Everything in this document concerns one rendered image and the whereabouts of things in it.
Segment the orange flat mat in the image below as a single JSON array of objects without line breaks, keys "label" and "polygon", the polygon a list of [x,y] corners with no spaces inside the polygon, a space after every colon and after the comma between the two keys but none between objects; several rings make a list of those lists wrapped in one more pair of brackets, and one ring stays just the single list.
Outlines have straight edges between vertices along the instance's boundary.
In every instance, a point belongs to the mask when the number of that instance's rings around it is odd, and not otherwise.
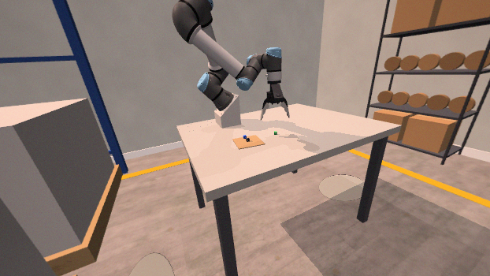
[{"label": "orange flat mat", "polygon": [[255,146],[260,146],[260,145],[265,144],[256,135],[247,136],[247,138],[250,139],[249,142],[247,142],[246,139],[244,139],[243,137],[232,139],[232,140],[234,141],[234,143],[236,144],[236,146],[239,149],[244,149],[244,148],[248,148],[248,147],[255,147]]}]

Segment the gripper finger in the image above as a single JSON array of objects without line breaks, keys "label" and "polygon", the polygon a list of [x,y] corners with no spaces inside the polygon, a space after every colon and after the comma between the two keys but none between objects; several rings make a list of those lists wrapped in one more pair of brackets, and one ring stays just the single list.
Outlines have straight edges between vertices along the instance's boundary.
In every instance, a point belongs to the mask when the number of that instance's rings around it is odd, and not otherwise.
[{"label": "gripper finger", "polygon": [[281,101],[280,103],[281,106],[284,108],[284,111],[287,113],[287,116],[290,118],[287,100],[284,98],[284,101]]},{"label": "gripper finger", "polygon": [[261,118],[260,120],[262,120],[263,118],[263,115],[265,114],[265,111],[269,108],[269,97],[267,96],[267,98],[264,100],[264,103],[263,103],[263,107],[262,107],[262,112],[261,112]]}]

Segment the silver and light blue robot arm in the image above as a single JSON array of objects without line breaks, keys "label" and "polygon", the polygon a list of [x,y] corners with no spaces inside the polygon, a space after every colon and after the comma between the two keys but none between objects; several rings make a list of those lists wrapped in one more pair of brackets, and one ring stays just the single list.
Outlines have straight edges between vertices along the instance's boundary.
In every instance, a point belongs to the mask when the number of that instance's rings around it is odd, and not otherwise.
[{"label": "silver and light blue robot arm", "polygon": [[212,9],[213,0],[179,0],[173,7],[172,16],[180,36],[206,54],[210,71],[202,75],[197,88],[222,111],[234,98],[231,92],[221,87],[229,74],[237,79],[236,85],[243,91],[250,89],[262,69],[267,69],[268,81],[281,80],[282,56],[279,47],[271,47],[265,54],[249,56],[247,67],[244,67],[217,43],[211,25]]}]

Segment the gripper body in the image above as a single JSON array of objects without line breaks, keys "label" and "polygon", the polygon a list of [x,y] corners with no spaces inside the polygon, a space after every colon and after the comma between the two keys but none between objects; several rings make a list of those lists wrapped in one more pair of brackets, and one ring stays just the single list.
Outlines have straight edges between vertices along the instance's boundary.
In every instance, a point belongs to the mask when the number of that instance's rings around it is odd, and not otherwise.
[{"label": "gripper body", "polygon": [[270,91],[267,92],[267,96],[269,97],[269,103],[272,103],[272,105],[274,103],[277,103],[279,104],[280,102],[274,102],[273,100],[273,94],[272,94],[272,91],[271,91],[271,84],[279,84],[281,83],[281,80],[277,80],[277,81],[267,81],[268,84],[270,84]]}]

